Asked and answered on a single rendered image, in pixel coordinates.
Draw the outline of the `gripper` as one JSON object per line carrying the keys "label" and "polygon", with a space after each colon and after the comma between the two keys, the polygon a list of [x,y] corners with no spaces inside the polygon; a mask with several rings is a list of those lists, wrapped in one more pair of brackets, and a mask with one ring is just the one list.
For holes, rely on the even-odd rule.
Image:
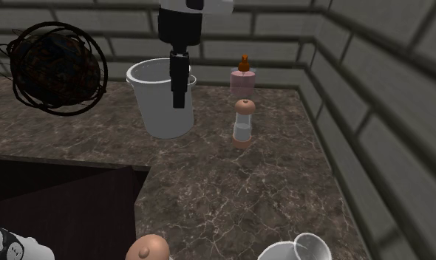
{"label": "gripper", "polygon": [[169,74],[173,107],[185,108],[185,94],[188,91],[189,54],[188,46],[200,43],[202,32],[201,13],[183,13],[160,8],[157,17],[158,38],[172,45],[169,56]]}

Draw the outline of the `white bucket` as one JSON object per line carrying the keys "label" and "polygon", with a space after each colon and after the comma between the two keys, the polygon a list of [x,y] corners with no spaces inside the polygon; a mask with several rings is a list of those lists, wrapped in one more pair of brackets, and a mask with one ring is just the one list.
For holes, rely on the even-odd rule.
{"label": "white bucket", "polygon": [[132,86],[146,131],[153,137],[172,139],[191,130],[194,125],[191,90],[197,78],[188,76],[185,107],[173,107],[169,59],[155,58],[132,65],[126,72]]}

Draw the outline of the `pink soap dispenser orange pump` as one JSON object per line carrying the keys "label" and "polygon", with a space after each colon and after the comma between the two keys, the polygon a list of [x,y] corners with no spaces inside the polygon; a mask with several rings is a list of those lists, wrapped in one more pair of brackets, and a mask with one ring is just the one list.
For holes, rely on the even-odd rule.
{"label": "pink soap dispenser orange pump", "polygon": [[230,91],[237,97],[247,97],[253,94],[256,82],[256,70],[251,68],[248,56],[242,55],[238,67],[230,73]]}

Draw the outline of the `clear shaker with tan cap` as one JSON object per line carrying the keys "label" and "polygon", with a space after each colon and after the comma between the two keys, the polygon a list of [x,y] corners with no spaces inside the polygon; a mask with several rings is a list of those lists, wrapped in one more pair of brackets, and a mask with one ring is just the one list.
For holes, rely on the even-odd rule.
{"label": "clear shaker with tan cap", "polygon": [[251,118],[256,110],[252,100],[241,99],[235,104],[236,118],[232,143],[236,148],[246,149],[251,145]]}

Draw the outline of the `tan domed cap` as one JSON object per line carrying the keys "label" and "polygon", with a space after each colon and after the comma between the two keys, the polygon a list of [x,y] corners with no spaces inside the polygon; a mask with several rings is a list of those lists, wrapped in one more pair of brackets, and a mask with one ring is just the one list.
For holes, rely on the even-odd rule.
{"label": "tan domed cap", "polygon": [[167,241],[156,234],[137,239],[126,253],[125,260],[173,260]]}

